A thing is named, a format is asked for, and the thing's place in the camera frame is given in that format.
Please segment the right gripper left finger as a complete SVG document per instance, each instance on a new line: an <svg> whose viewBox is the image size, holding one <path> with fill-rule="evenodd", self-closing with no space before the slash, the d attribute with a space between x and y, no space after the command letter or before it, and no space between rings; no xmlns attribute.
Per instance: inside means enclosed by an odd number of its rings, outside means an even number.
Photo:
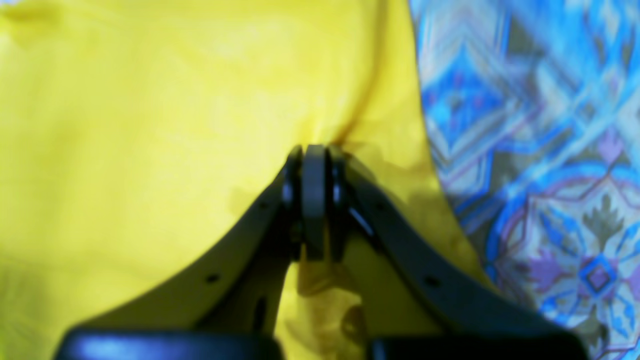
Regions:
<svg viewBox="0 0 640 360"><path fill-rule="evenodd" d="M71 328L56 360L283 360L274 338L303 150L193 264Z"/></svg>

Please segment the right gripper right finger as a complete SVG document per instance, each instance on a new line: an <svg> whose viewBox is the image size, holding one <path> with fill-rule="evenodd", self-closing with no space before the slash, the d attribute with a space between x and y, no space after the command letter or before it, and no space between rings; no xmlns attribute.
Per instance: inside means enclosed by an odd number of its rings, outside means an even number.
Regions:
<svg viewBox="0 0 640 360"><path fill-rule="evenodd" d="M327 253L362 296L368 360L587 360L574 333L487 289L412 228L354 157L327 148Z"/></svg>

